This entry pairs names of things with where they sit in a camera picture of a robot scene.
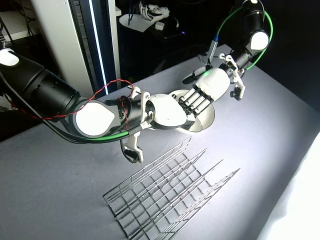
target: robotic hand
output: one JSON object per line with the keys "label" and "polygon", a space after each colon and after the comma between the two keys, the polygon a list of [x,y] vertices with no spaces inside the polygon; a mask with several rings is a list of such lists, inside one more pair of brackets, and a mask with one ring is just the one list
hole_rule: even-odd
{"label": "robotic hand", "polygon": [[159,7],[152,4],[143,5],[142,1],[139,2],[139,11],[141,16],[151,23],[165,19],[169,17],[170,14],[170,11],[167,7]]}
{"label": "robotic hand", "polygon": [[[149,18],[146,8],[141,9]],[[153,5],[149,5],[149,9],[156,14],[159,11],[159,7]],[[143,151],[137,146],[141,130],[190,129],[196,118],[226,93],[230,78],[236,83],[231,96],[237,100],[242,99],[245,86],[238,72],[253,56],[263,53],[270,41],[264,31],[264,16],[262,4],[255,0],[245,0],[242,18],[246,40],[232,54],[225,56],[221,53],[219,57],[224,63],[216,68],[209,66],[205,69],[192,89],[179,99],[168,94],[150,95],[136,86],[131,88],[129,97],[122,96],[104,102],[95,100],[96,95],[87,99],[43,66],[8,48],[0,50],[0,95],[5,95],[8,99],[10,97],[12,104],[33,114],[71,143],[102,144],[120,141],[126,159],[132,163],[141,163],[144,160]],[[210,49],[214,52],[218,35],[212,42]],[[57,123],[61,123],[66,131],[58,127]]]}

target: white joint cover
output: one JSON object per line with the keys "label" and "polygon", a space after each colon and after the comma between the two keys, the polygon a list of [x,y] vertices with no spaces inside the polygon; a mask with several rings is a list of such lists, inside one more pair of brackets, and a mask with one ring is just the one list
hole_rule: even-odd
{"label": "white joint cover", "polygon": [[211,68],[195,82],[205,94],[217,101],[229,88],[228,74],[220,68]]}
{"label": "white joint cover", "polygon": [[89,136],[105,133],[114,119],[113,112],[98,102],[89,102],[75,115],[76,125]]}
{"label": "white joint cover", "polygon": [[0,50],[0,64],[11,67],[19,62],[19,58],[9,51],[12,50],[10,48]]}
{"label": "white joint cover", "polygon": [[187,121],[187,115],[179,103],[170,95],[154,94],[150,101],[154,105],[154,121],[166,127],[181,126]]}
{"label": "white joint cover", "polygon": [[263,50],[265,49],[269,44],[269,37],[268,35],[263,31],[258,31],[255,34],[253,34],[251,38],[251,46],[250,48],[252,50]]}

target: dish rack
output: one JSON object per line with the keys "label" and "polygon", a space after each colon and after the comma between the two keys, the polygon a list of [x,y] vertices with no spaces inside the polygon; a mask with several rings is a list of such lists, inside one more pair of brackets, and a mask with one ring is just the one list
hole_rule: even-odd
{"label": "dish rack", "polygon": [[189,159],[187,138],[103,195],[128,240],[170,240],[240,170],[211,184]]}

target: light strip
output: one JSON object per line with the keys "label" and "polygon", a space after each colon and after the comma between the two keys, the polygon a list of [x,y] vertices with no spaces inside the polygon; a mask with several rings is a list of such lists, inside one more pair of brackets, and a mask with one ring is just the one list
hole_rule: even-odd
{"label": "light strip", "polygon": [[[94,38],[95,38],[96,48],[98,50],[98,56],[99,56],[99,61],[100,61],[100,66],[101,66],[103,83],[104,83],[104,85],[106,85],[107,84],[107,80],[106,80],[106,76],[105,76],[105,68],[104,68],[104,65],[103,65],[103,62],[102,62],[102,57],[101,57],[100,44],[99,44],[99,38],[98,38],[98,32],[97,32],[97,25],[96,25],[96,19],[95,19],[94,7],[92,5],[92,0],[89,0],[89,7],[90,7],[92,24],[93,24],[93,31],[94,31]],[[107,87],[105,87],[105,94],[108,95],[108,88]]]}

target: metal frame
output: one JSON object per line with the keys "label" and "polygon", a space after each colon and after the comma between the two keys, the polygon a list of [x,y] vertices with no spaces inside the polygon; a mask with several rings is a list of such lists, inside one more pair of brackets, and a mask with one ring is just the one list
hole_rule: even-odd
{"label": "metal frame", "polygon": [[187,138],[103,195],[128,240],[172,239],[238,170],[215,184],[189,159]]}

